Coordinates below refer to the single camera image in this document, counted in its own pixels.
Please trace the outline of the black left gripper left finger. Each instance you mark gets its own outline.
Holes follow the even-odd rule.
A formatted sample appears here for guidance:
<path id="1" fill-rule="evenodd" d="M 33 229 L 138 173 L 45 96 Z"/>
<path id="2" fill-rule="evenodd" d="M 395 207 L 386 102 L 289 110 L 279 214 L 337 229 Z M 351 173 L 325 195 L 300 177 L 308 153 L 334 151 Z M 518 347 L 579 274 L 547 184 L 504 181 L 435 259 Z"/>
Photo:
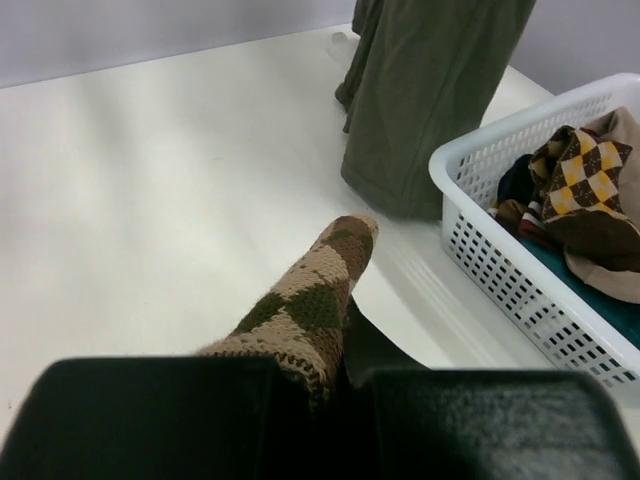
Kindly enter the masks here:
<path id="1" fill-rule="evenodd" d="M 5 479 L 316 479 L 301 386 L 266 358 L 59 361 L 1 451 Z"/>

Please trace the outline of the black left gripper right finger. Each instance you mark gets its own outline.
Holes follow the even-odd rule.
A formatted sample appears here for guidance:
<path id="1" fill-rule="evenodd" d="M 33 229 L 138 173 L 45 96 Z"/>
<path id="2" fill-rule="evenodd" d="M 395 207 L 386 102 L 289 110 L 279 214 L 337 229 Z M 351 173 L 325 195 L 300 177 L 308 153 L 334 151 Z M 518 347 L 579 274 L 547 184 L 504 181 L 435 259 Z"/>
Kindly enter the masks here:
<path id="1" fill-rule="evenodd" d="M 560 370 L 430 369 L 347 308 L 344 367 L 355 479 L 635 479 L 611 398 Z"/>

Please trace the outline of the brown argyle sock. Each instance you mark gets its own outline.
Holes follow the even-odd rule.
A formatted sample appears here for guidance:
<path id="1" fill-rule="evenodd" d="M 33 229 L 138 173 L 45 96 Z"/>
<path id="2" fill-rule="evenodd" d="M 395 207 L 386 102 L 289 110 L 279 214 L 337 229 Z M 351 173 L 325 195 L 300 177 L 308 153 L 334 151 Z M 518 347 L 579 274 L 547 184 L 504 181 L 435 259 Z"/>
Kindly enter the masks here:
<path id="1" fill-rule="evenodd" d="M 590 260 L 639 254 L 639 229 L 622 212 L 619 175 L 632 147 L 571 126 L 559 128 L 529 162 L 552 238 Z"/>
<path id="2" fill-rule="evenodd" d="M 352 293 L 378 233 L 369 216 L 336 218 L 229 335 L 196 353 L 272 359 L 301 384 L 313 410 L 325 405 L 343 356 Z"/>

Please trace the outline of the beige ribbed sock striped cuff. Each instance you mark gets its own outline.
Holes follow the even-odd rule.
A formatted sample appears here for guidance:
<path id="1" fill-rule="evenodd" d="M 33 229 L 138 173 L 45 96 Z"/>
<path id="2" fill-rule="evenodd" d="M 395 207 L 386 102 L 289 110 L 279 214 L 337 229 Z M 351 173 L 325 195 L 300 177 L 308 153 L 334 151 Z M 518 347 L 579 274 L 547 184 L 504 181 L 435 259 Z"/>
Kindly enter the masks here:
<path id="1" fill-rule="evenodd" d="M 495 220 L 518 240 L 528 240 L 547 249 L 557 249 L 558 243 L 552 238 L 539 218 L 540 204 L 531 201 L 527 206 L 515 199 L 499 204 Z"/>

